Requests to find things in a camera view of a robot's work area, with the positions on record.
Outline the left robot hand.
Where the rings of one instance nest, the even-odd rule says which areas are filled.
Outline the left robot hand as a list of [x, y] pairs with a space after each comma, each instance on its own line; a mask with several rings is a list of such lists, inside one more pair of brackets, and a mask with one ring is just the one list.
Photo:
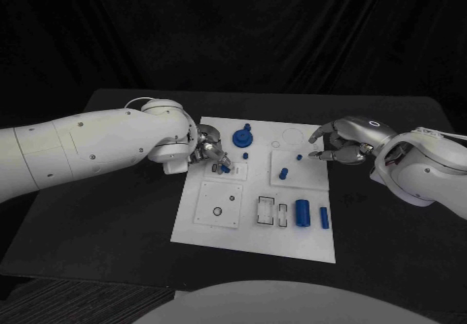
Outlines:
[[188, 158], [188, 163], [196, 164], [209, 159], [214, 161], [212, 171], [219, 175], [228, 173], [232, 168], [232, 162], [228, 152], [222, 148], [221, 132], [206, 124], [196, 126], [196, 141], [193, 152]]

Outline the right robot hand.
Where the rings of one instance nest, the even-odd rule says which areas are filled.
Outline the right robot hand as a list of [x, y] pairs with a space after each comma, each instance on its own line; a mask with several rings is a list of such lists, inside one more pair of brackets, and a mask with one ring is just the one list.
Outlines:
[[376, 157], [397, 136], [397, 132], [386, 124], [358, 116], [346, 116], [319, 126], [309, 143], [313, 144], [326, 134], [335, 150], [313, 151], [309, 158], [336, 161], [343, 165], [359, 165], [369, 155]]

